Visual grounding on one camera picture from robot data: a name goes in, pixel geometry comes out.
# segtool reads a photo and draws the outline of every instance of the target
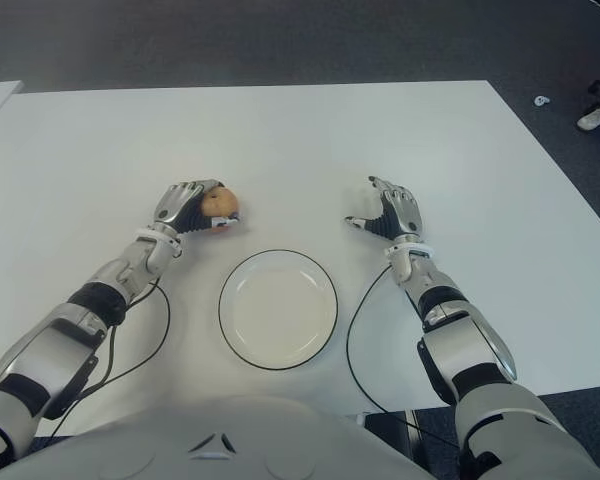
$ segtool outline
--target white plate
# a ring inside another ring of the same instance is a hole
[[[267,250],[238,265],[220,294],[220,328],[244,361],[268,370],[313,358],[333,333],[338,301],[320,265],[301,253]]]

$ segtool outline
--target gray floor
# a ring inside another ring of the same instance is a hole
[[[600,129],[574,128],[596,78],[588,0],[0,0],[0,80],[25,92],[487,79],[600,216]],[[600,463],[600,389],[551,398]]]

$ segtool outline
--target person's foot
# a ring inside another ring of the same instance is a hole
[[[584,130],[585,132],[598,128],[600,126],[600,108],[596,108],[589,115],[582,117],[578,120],[577,125],[580,130]]]

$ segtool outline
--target wire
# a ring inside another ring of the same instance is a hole
[[[132,307],[135,307],[137,304],[139,304],[143,300],[147,299],[149,297],[149,295],[151,295],[156,289],[158,291],[160,291],[160,293],[162,294],[162,296],[164,298],[166,309],[167,309],[167,325],[165,326],[164,334],[162,335],[162,339],[160,340],[160,343],[158,344],[158,346],[147,358],[142,360],[140,363],[138,363],[137,365],[134,365],[133,367],[129,368],[128,370],[125,370],[121,374],[116,375],[112,379],[109,379],[109,375],[111,374],[111,370],[113,368],[115,333],[117,331],[117,328],[113,327],[111,329],[111,337],[109,338],[109,362],[107,364],[107,370],[106,370],[105,374],[103,375],[102,379],[98,383],[83,390],[82,393],[80,393],[80,395],[78,395],[76,401],[65,412],[64,416],[62,417],[62,419],[60,420],[58,425],[56,425],[56,428],[53,430],[53,432],[51,432],[51,435],[49,436],[49,438],[47,438],[47,441],[44,444],[43,448],[46,448],[51,444],[54,437],[58,433],[58,430],[60,430],[60,427],[62,427],[64,422],[67,420],[67,417],[69,416],[69,414],[73,411],[74,408],[76,408],[80,404],[80,402],[82,402],[85,398],[93,395],[101,388],[106,387],[110,383],[115,382],[116,380],[119,380],[120,378],[122,378],[122,377],[130,374],[131,372],[134,372],[138,368],[142,367],[145,363],[147,363],[153,357],[155,357],[158,354],[158,352],[160,351],[160,349],[162,349],[162,346],[164,345],[164,342],[167,340],[167,336],[169,335],[169,329],[171,328],[171,302],[169,301],[169,297],[167,296],[166,292],[162,289],[162,287],[160,287],[158,285],[159,281],[160,281],[160,279],[158,278],[158,280],[156,280],[155,283],[152,284],[153,286],[152,286],[151,290],[149,290],[149,292],[146,295],[144,295],[141,298],[139,298],[138,300],[130,303],[129,306],[127,307],[127,311],[129,311]]]
[[[155,292],[156,288],[158,288],[158,283],[159,282],[160,282],[160,277],[158,277],[156,279],[156,281],[151,284],[151,289],[146,293],[146,295],[143,295],[143,296],[141,296],[139,298],[136,298],[133,302],[131,302],[129,304],[129,306],[127,307],[127,312],[129,310],[131,310],[133,307],[135,307],[137,304],[139,304],[139,303],[143,302],[144,300],[146,300],[153,292]]]
[[[356,374],[355,374],[355,372],[353,370],[353,366],[351,365],[351,355],[349,353],[349,340],[351,338],[351,330],[353,329],[353,324],[355,323],[356,318],[358,317],[358,313],[360,313],[360,310],[362,309],[362,306],[366,302],[367,297],[369,296],[369,294],[373,290],[373,287],[376,286],[376,284],[380,281],[380,279],[384,276],[384,274],[387,273],[390,269],[391,269],[391,265],[387,266],[384,270],[382,270],[382,272],[380,272],[380,274],[376,277],[376,279],[371,283],[371,285],[369,286],[369,288],[367,288],[367,291],[362,296],[362,300],[360,300],[360,303],[358,304],[358,308],[356,308],[356,311],[353,314],[353,317],[351,318],[351,323],[349,324],[349,328],[347,329],[347,340],[346,340],[346,354],[347,354],[347,365],[349,367],[349,373],[351,373],[351,377],[353,378],[353,381],[358,386],[358,389],[360,390],[360,392],[362,392],[362,394],[367,398],[367,400],[369,400],[371,403],[373,403],[379,410],[382,410],[383,413],[386,413],[387,415],[391,416],[391,418],[395,419],[396,421],[398,421],[400,423],[403,423],[404,425],[407,425],[407,426],[409,426],[411,428],[415,428],[419,432],[422,432],[425,435],[429,435],[430,437],[435,438],[436,440],[438,440],[439,442],[444,443],[445,445],[448,445],[450,447],[458,449],[458,445],[456,445],[455,443],[450,442],[448,440],[445,440],[441,436],[436,435],[435,433],[429,432],[428,430],[425,430],[424,428],[420,427],[419,425],[416,425],[414,423],[408,422],[406,420],[402,420],[401,418],[395,416],[392,412],[390,412],[389,410],[387,410],[386,408],[384,408],[382,405],[380,405],[376,400],[373,399],[373,397],[371,397],[371,395],[369,394],[369,392],[367,392],[364,389],[364,387],[362,386],[362,384],[358,380],[358,377],[356,376]]]

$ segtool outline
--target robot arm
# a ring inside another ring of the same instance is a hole
[[[205,193],[216,180],[172,185],[153,224],[117,259],[54,308],[0,360],[0,467],[26,453],[41,418],[56,419],[86,385],[109,328],[120,325],[128,305],[182,254],[179,236],[237,222],[203,214]]]
[[[600,479],[587,452],[547,406],[514,383],[516,368],[504,341],[436,268],[432,249],[421,240],[411,192],[369,180],[380,191],[383,214],[345,220],[393,241],[386,254],[394,278],[422,321],[418,354],[438,396],[456,406],[461,478]]]

